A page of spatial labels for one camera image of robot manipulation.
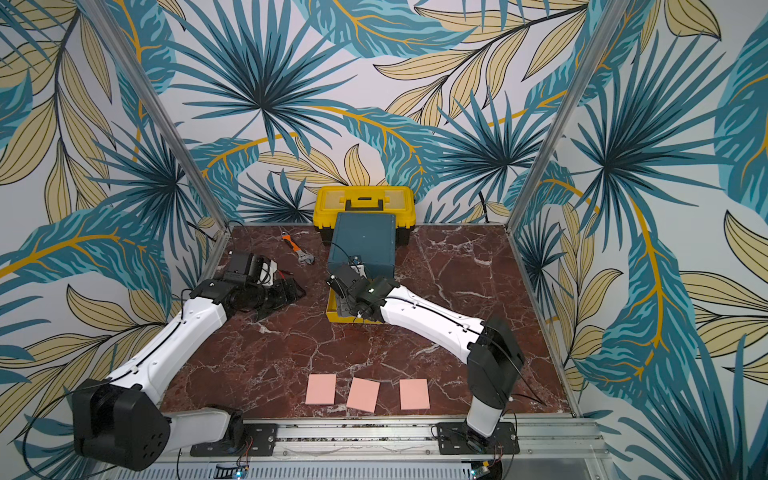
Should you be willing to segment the pink sticky note right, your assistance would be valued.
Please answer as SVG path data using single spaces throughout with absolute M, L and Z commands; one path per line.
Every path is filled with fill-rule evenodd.
M 400 407 L 404 411 L 428 410 L 430 397 L 426 379 L 402 379 L 399 382 Z

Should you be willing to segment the orange adjustable wrench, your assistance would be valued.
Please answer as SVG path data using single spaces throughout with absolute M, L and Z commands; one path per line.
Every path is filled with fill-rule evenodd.
M 281 233 L 281 239 L 291 248 L 291 250 L 296 254 L 297 259 L 300 264 L 306 264 L 311 265 L 315 262 L 315 257 L 303 250 L 294 240 L 293 238 L 287 233 L 282 232 Z

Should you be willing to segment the yellow black toolbox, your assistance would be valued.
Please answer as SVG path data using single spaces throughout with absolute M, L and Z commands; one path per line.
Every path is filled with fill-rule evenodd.
M 415 195 L 404 186 L 325 186 L 317 193 L 313 225 L 329 245 L 339 213 L 381 213 L 395 216 L 396 245 L 409 243 L 416 225 Z

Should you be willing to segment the teal yellow drawer cabinet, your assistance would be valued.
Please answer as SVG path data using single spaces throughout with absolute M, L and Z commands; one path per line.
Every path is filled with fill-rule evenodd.
M 341 212 L 331 237 L 327 261 L 330 287 L 326 316 L 331 323 L 366 323 L 348 313 L 337 282 L 331 279 L 343 264 L 350 265 L 369 280 L 394 278 L 396 249 L 396 218 L 393 214 L 372 212 Z

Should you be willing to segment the pink sticky note left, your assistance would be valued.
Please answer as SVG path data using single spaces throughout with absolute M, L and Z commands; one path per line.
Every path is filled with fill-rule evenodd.
M 335 403 L 335 390 L 335 374 L 310 374 L 305 403 L 307 405 L 333 405 Z

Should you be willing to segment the pink sticky note middle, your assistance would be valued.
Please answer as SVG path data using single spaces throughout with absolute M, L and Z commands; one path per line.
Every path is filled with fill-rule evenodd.
M 351 383 L 346 406 L 350 409 L 374 413 L 379 390 L 379 382 L 355 377 Z

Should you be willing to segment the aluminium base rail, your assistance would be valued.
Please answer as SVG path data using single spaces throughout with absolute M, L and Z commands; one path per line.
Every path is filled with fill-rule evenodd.
M 141 472 L 107 479 L 615 479 L 597 423 L 588 418 L 517 414 L 497 445 L 472 453 L 449 442 L 439 416 L 257 421 L 274 430 L 263 456 L 241 460 L 168 451 Z

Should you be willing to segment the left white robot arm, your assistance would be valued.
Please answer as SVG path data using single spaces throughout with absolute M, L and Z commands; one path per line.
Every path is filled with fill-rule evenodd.
M 179 313 L 138 353 L 103 380 L 72 394 L 77 455 L 141 471 L 164 452 L 239 455 L 249 445 L 241 411 L 223 406 L 164 413 L 163 395 L 199 347 L 231 317 L 263 319 L 305 296 L 275 261 L 235 251 L 224 270 L 193 288 Z

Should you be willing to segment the pink sticky note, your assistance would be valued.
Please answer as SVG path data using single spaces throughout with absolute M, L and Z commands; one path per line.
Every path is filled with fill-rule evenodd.
M 335 374 L 310 374 L 305 403 L 307 405 L 333 405 L 335 403 L 335 390 Z
M 428 410 L 430 397 L 426 379 L 402 379 L 399 382 L 400 407 L 404 411 Z
M 374 413 L 379 390 L 379 382 L 355 377 L 351 383 L 346 406 L 350 409 Z

